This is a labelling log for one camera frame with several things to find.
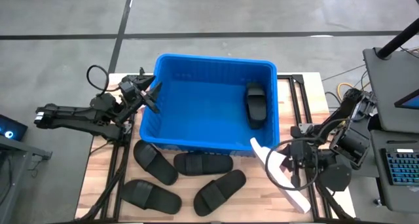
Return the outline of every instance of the blue light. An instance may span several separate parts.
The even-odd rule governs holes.
[[[12,137],[13,137],[13,132],[11,132],[11,131],[7,131],[7,132],[5,133],[5,137],[6,137],[6,138],[8,138],[8,139],[12,138]]]

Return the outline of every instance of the monitor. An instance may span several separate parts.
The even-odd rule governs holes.
[[[395,102],[394,106],[406,109],[419,109],[419,89]]]
[[[0,115],[0,136],[21,141],[25,135],[26,130],[26,125],[10,119],[4,115]]]

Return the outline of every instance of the black metal frame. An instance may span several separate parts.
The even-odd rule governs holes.
[[[132,139],[132,132],[134,130],[134,123],[135,123],[135,116],[136,114],[133,114],[130,116],[129,121],[132,123],[131,129],[129,129],[129,133],[124,135],[124,143],[121,145],[115,144],[112,149],[112,155],[111,155],[111,162],[109,164],[109,171],[107,175],[107,181],[106,181],[106,188],[108,188],[111,180],[113,179],[115,175],[115,171],[117,169],[117,160],[118,160],[118,152],[120,149],[120,146],[123,146],[124,151],[122,153],[122,159],[120,162],[120,167],[125,166],[125,169],[123,169],[123,174],[121,175],[120,179],[118,180],[117,185],[117,193],[116,193],[116,199],[115,199],[115,205],[113,208],[112,217],[107,217],[108,209],[109,209],[109,198],[106,197],[104,201],[104,205],[101,209],[100,216],[98,219],[95,220],[77,220],[78,223],[83,223],[83,221],[87,223],[91,223],[92,221],[97,221],[98,223],[104,222],[104,223],[117,223],[119,220],[119,213],[120,213],[120,205],[122,202],[122,198],[120,197],[120,191],[122,190],[122,186],[125,183],[125,175],[126,175],[126,169],[128,167],[128,155],[130,154],[130,147],[131,147],[131,139]]]
[[[300,90],[301,90],[302,104],[304,106],[304,113],[306,115],[306,122],[307,123],[312,123],[312,118],[311,118],[310,109],[308,107],[308,99],[307,99],[307,95],[306,95],[306,89],[305,89],[305,85],[304,85],[303,76],[302,75],[277,75],[277,79],[288,80],[289,89],[290,89],[290,92],[291,92],[291,99],[292,99],[292,102],[293,102],[295,122],[296,122],[297,125],[302,123],[301,114],[300,114],[300,106],[299,106],[299,101],[298,101],[298,98],[297,98],[297,91],[295,90],[295,83],[299,84]],[[310,173],[308,172],[308,170],[306,170],[306,180],[310,181],[311,179],[312,179],[312,177],[311,177]],[[308,196],[309,196],[310,205],[312,207],[313,219],[316,220],[317,218],[319,218],[319,208],[318,208],[318,204],[317,204],[316,192],[314,190],[314,185],[309,186],[307,189],[308,189]],[[325,208],[326,217],[331,218],[330,212],[327,212],[326,210],[328,210],[328,209]]]

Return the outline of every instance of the black cable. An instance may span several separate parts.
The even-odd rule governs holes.
[[[134,128],[134,124],[131,122],[131,128],[127,130],[125,134],[131,133],[133,128]]]
[[[7,195],[9,194],[10,189],[12,188],[12,183],[13,183],[13,174],[12,174],[12,162],[10,161],[10,155],[7,157],[7,162],[9,163],[9,184],[6,190],[6,193],[3,196],[3,193],[5,192],[5,190],[3,190],[2,194],[2,198],[0,200],[0,206],[3,204],[3,202],[6,200]]]
[[[31,176],[33,177],[33,178],[35,178],[37,175],[38,175],[38,169],[37,169],[37,167],[38,167],[38,165],[41,163],[43,161],[43,159],[41,159],[41,160],[39,160],[39,161],[33,161],[33,162],[35,162],[36,164],[35,164],[35,166],[33,167],[33,168],[29,168],[28,169],[28,171],[31,171]]]
[[[361,82],[361,79],[360,79],[358,82],[356,82],[356,84],[354,85],[354,88],[356,88],[356,86],[357,86],[360,82]]]
[[[415,57],[415,58],[419,58],[417,56],[415,56],[414,54],[410,53],[407,49],[400,47],[400,49],[402,49],[403,51],[407,52],[407,54],[410,54],[411,56]]]
[[[89,153],[89,156],[90,156],[90,155],[92,155],[92,153],[95,153],[96,151],[100,150],[101,148],[105,147],[105,146],[106,146],[106,145],[108,145],[108,144],[109,144],[109,141],[108,141],[108,142],[106,142],[106,144],[101,145],[101,146],[97,147],[96,149],[92,150],[92,151]]]
[[[98,68],[98,69],[100,69],[104,74],[105,74],[105,76],[106,76],[106,82],[105,82],[105,87],[104,88],[100,88],[100,87],[98,87],[98,86],[96,86],[95,84],[93,84],[92,83],[92,81],[90,80],[90,71],[93,69],[93,68]],[[114,92],[114,91],[117,91],[117,90],[119,90],[119,86],[118,87],[116,87],[115,89],[112,89],[112,90],[106,90],[107,89],[107,87],[109,86],[109,74],[108,74],[108,72],[104,69],[104,68],[102,68],[101,66],[99,66],[99,65],[92,65],[92,66],[90,66],[88,69],[87,69],[87,72],[86,72],[86,78],[87,78],[87,81],[89,82],[89,84],[91,85],[91,86],[93,86],[94,88],[96,88],[96,89],[98,89],[98,90],[101,90],[101,92],[100,92],[100,94],[98,95],[98,96],[101,96],[101,95],[103,95],[105,92]]]
[[[339,105],[340,105],[341,101],[340,101],[340,99],[337,97],[337,95],[333,94],[332,92],[325,92],[325,94],[330,94],[330,95],[332,95],[333,97],[335,97],[335,99],[338,101],[338,103],[339,103]]]
[[[353,70],[355,70],[355,69],[359,69],[360,67],[363,67],[363,66],[365,66],[365,64],[363,64],[363,65],[359,65],[359,66],[357,66],[357,67],[351,68],[351,69],[346,70],[346,71],[343,71],[342,73],[338,73],[338,74],[333,75],[333,76],[331,76],[331,77],[327,77],[327,78],[325,78],[325,79],[322,79],[321,81],[326,81],[326,80],[332,79],[333,77],[340,76],[340,75],[342,75],[342,74],[348,73],[348,72],[353,71]]]
[[[128,161],[121,161],[118,170],[115,172],[115,175],[112,177],[108,186],[105,187],[105,190],[99,196],[95,204],[89,209],[87,214],[81,217],[81,220],[94,219],[96,217],[99,210],[102,208],[105,200],[109,198],[109,195],[111,194],[113,188],[119,181],[120,177],[125,173],[127,164],[128,164]]]
[[[362,119],[364,119],[366,117],[366,115],[365,114],[363,114],[362,116],[360,116],[359,118],[357,118],[357,119],[352,119],[351,121],[352,122],[359,122],[359,121],[361,121]]]
[[[122,100],[122,102],[124,102],[125,107],[128,107],[128,102],[125,100],[123,95],[119,95],[120,100]]]
[[[336,215],[339,219],[353,219],[349,214],[345,212],[341,205],[336,202],[333,196],[330,194],[329,190],[321,183],[321,180],[316,182],[316,189],[319,192],[320,196],[324,197],[327,202],[329,203],[330,207],[332,207],[333,211],[335,211]]]
[[[367,70],[365,70],[365,72],[362,74],[362,77],[361,77],[361,90],[364,90],[364,84],[362,80],[364,79],[366,73],[367,73]]]
[[[313,184],[315,182],[315,180],[318,177],[319,174],[319,160],[318,160],[318,154],[317,154],[317,150],[318,148],[316,148],[316,150],[314,150],[314,155],[315,155],[315,160],[316,160],[316,165],[315,165],[315,169],[316,169],[316,173],[314,174],[314,177],[307,182],[306,185],[303,185],[302,187],[284,187],[283,185],[280,185],[274,178],[272,178],[272,176],[270,175],[269,172],[269,168],[268,168],[268,163],[269,163],[269,158],[270,155],[272,154],[272,152],[274,152],[279,146],[286,144],[286,143],[291,143],[291,142],[296,142],[296,141],[316,141],[320,139],[320,135],[323,134],[323,131],[332,123],[334,122],[343,122],[343,121],[354,121],[354,119],[335,119],[335,120],[331,120],[330,122],[328,122],[319,132],[319,134],[316,137],[313,138],[296,138],[296,139],[291,139],[291,140],[285,140],[283,142],[280,142],[279,144],[277,144],[276,146],[273,146],[272,148],[270,148],[270,151],[268,153],[268,155],[266,156],[266,160],[265,160],[265,164],[264,164],[264,170],[266,172],[266,176],[268,177],[268,179],[278,188],[280,189],[284,189],[286,191],[301,191],[307,187],[309,187],[311,184]]]

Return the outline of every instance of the black stand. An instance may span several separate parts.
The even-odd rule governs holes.
[[[378,50],[376,55],[382,60],[390,58],[390,54],[405,44],[410,38],[419,32],[419,18],[416,19],[411,25],[404,29],[399,35],[394,37],[382,49]]]
[[[0,206],[0,224],[6,224],[10,223],[10,216],[19,195],[22,178],[31,164],[32,156],[37,155],[42,160],[48,160],[51,158],[52,152],[38,149],[3,136],[0,136],[0,150],[8,153],[9,159],[11,160],[10,164],[13,164],[11,168],[12,184]]]

